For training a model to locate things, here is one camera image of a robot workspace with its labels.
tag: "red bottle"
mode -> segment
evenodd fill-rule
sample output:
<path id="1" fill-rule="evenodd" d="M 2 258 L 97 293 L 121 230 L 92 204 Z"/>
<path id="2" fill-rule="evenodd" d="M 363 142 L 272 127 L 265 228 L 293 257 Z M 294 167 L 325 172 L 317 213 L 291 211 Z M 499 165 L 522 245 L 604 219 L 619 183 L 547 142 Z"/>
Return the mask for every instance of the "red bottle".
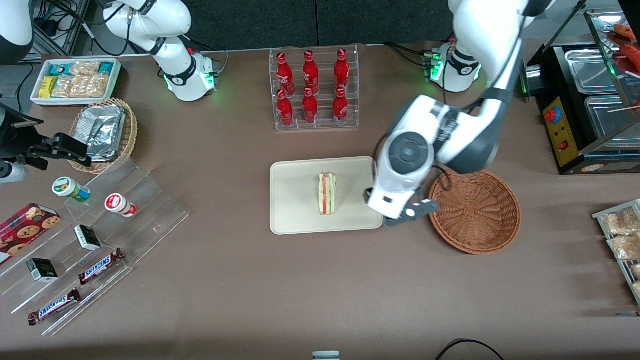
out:
<path id="1" fill-rule="evenodd" d="M 333 123 L 338 126 L 343 126 L 347 121 L 347 107 L 349 102 L 344 97 L 344 88 L 339 88 L 336 91 L 337 95 L 333 100 Z"/>
<path id="2" fill-rule="evenodd" d="M 307 124 L 315 124 L 318 120 L 318 101 L 311 88 L 305 88 L 305 98 L 302 99 L 302 108 L 305 110 Z"/>
<path id="3" fill-rule="evenodd" d="M 320 78 L 313 51 L 305 51 L 305 66 L 302 67 L 302 73 L 305 75 L 305 86 L 311 88 L 314 95 L 317 95 L 320 92 Z"/>
<path id="4" fill-rule="evenodd" d="M 293 71 L 291 71 L 284 53 L 278 53 L 276 59 L 278 60 L 278 82 L 280 87 L 287 92 L 288 97 L 292 97 L 296 93 L 296 85 L 293 84 Z"/>
<path id="5" fill-rule="evenodd" d="M 291 101 L 287 99 L 287 93 L 285 93 L 285 91 L 282 89 L 278 89 L 278 92 L 276 94 L 278 96 L 276 107 L 278 108 L 278 116 L 280 117 L 280 122 L 284 127 L 292 127 L 293 107 L 291 106 Z"/>
<path id="6" fill-rule="evenodd" d="M 333 67 L 333 77 L 335 79 L 334 90 L 337 92 L 339 88 L 344 88 L 345 92 L 349 92 L 349 63 L 347 62 L 347 51 L 345 49 L 338 50 L 338 61 Z"/>

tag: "sandwich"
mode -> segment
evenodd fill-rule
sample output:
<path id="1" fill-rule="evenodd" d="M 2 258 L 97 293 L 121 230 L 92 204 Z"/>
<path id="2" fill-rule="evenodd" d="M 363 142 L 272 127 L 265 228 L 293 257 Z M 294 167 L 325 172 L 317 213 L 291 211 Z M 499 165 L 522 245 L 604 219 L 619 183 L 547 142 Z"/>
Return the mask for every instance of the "sandwich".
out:
<path id="1" fill-rule="evenodd" d="M 335 213 L 335 183 L 337 177 L 332 172 L 320 174 L 318 184 L 318 203 L 320 215 L 331 215 Z"/>

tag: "table surface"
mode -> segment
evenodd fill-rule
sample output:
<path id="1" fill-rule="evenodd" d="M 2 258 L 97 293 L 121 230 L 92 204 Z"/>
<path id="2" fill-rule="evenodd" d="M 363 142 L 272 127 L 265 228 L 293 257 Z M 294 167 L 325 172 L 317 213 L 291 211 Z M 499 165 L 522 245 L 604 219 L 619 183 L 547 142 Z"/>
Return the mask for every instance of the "table surface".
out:
<path id="1" fill-rule="evenodd" d="M 342 233 L 269 230 L 273 163 L 370 156 L 402 103 L 442 98 L 389 49 L 359 48 L 360 128 L 328 133 L 273 129 L 268 51 L 231 53 L 220 90 L 192 103 L 167 91 L 151 57 L 121 58 L 114 96 L 140 124 L 134 158 L 191 216 L 53 337 L 0 304 L 3 359 L 310 359 L 333 349 L 346 360 L 430 359 L 464 337 L 512 359 L 640 352 L 640 319 L 614 317 L 636 308 L 590 216 L 638 198 L 638 175 L 559 176 L 535 102 L 511 105 L 489 167 L 522 208 L 520 234 L 498 254 L 463 254 L 429 220 Z M 447 100 L 465 105 L 482 87 Z M 33 106 L 31 115 L 51 136 L 78 111 Z M 2 188 L 0 218 L 28 202 L 60 207 L 51 193 L 59 176 L 91 178 L 66 161 L 30 172 Z"/>

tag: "yellow control panel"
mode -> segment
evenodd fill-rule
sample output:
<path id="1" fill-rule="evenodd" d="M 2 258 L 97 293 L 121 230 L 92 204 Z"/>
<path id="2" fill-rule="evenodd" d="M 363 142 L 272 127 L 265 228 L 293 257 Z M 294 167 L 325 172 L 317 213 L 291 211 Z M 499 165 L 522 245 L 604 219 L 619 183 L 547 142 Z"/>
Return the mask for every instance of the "yellow control panel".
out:
<path id="1" fill-rule="evenodd" d="M 573 139 L 569 122 L 564 115 L 564 108 L 560 98 L 558 97 L 547 106 L 545 111 L 542 112 L 542 115 L 545 117 L 545 123 L 547 124 L 547 130 L 549 130 L 549 137 L 554 147 L 556 159 L 560 166 L 563 167 L 571 160 L 577 158 L 579 152 Z"/>

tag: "red cookie box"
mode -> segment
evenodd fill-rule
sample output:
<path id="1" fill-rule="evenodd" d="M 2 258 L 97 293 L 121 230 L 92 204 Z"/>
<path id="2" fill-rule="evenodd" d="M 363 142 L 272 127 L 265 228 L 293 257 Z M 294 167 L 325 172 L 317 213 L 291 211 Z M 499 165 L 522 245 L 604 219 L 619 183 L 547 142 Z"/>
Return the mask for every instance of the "red cookie box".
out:
<path id="1" fill-rule="evenodd" d="M 29 204 L 0 224 L 0 265 L 60 222 L 57 212 Z"/>

